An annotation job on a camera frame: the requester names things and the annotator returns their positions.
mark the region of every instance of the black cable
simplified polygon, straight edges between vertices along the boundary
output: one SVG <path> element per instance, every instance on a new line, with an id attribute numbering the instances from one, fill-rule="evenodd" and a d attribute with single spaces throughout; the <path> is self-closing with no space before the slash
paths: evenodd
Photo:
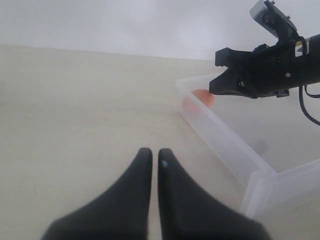
<path id="1" fill-rule="evenodd" d="M 300 37 L 299 38 L 302 42 L 302 56 L 304 58 L 306 58 L 306 55 L 307 55 L 307 41 L 305 40 L 304 37 Z M 313 95 L 313 94 L 309 94 L 307 92 L 307 85 L 304 86 L 303 88 L 303 85 L 300 85 L 299 86 L 299 102 L 300 102 L 300 107 L 301 107 L 301 110 L 303 112 L 303 114 L 311 121 L 313 122 L 314 124 L 317 124 L 318 126 L 320 126 L 320 121 L 316 120 L 315 118 L 313 118 L 307 111 L 306 109 L 306 106 L 305 106 L 305 102 L 304 102 L 304 91 L 303 89 L 305 90 L 305 92 L 308 94 L 309 97 L 311 98 L 320 98 L 318 97 L 318 95 Z"/>

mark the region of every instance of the white background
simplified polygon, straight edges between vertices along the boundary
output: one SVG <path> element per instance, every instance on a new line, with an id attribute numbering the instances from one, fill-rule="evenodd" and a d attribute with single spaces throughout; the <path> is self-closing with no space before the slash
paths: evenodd
<path id="1" fill-rule="evenodd" d="M 0 44 L 212 60 L 230 47 L 276 39 L 251 19 L 257 0 L 0 0 Z M 320 33 L 319 0 L 277 0 L 310 37 Z"/>

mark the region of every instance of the transparent plastic box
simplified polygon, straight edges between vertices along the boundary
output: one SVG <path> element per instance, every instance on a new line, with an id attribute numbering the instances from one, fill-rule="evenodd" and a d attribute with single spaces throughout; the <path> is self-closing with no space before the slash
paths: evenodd
<path id="1" fill-rule="evenodd" d="M 209 89 L 216 76 L 177 80 L 180 110 L 246 188 L 241 212 L 269 218 L 320 197 L 320 127 L 304 117 L 298 91 L 255 100 L 216 96 L 208 108 L 192 91 Z M 305 104 L 317 117 L 319 102 Z"/>

